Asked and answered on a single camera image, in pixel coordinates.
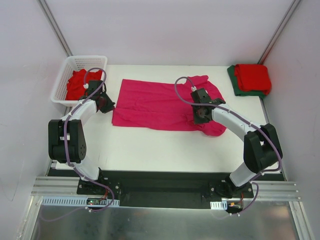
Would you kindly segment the pink t shirt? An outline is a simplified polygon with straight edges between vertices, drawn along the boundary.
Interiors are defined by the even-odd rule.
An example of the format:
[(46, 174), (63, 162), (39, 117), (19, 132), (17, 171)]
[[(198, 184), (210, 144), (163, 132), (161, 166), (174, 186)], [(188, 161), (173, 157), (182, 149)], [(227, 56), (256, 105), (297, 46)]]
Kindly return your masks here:
[(191, 82), (178, 84), (123, 79), (112, 124), (160, 131), (200, 131), (211, 137), (221, 136), (226, 127), (219, 123), (194, 123), (192, 106), (188, 102), (192, 102), (192, 85), (204, 88), (213, 99), (222, 98), (222, 94), (207, 75), (190, 79)]

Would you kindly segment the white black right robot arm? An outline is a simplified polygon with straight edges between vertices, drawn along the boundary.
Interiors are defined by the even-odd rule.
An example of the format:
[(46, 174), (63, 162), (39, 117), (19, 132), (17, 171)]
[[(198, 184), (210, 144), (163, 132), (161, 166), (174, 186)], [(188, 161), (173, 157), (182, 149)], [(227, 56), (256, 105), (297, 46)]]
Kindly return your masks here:
[(226, 127), (243, 141), (243, 163), (227, 177), (225, 193), (232, 198), (243, 191), (243, 185), (265, 169), (278, 163), (282, 167), (283, 152), (276, 128), (249, 121), (230, 109), (221, 98), (211, 99), (204, 88), (192, 88), (191, 98), (194, 122), (214, 121)]

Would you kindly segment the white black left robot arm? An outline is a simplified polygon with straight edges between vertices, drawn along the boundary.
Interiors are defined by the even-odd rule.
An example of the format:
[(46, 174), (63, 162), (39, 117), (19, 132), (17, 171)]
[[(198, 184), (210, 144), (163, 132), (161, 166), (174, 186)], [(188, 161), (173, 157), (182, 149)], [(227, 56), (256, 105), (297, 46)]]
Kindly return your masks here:
[(100, 169), (87, 156), (84, 125), (97, 112), (109, 113), (115, 103), (107, 95), (102, 80), (90, 80), (87, 89), (71, 111), (48, 123), (48, 155), (51, 160), (71, 167), (80, 178), (89, 181), (88, 188), (96, 195), (103, 193), (106, 182), (99, 178)]

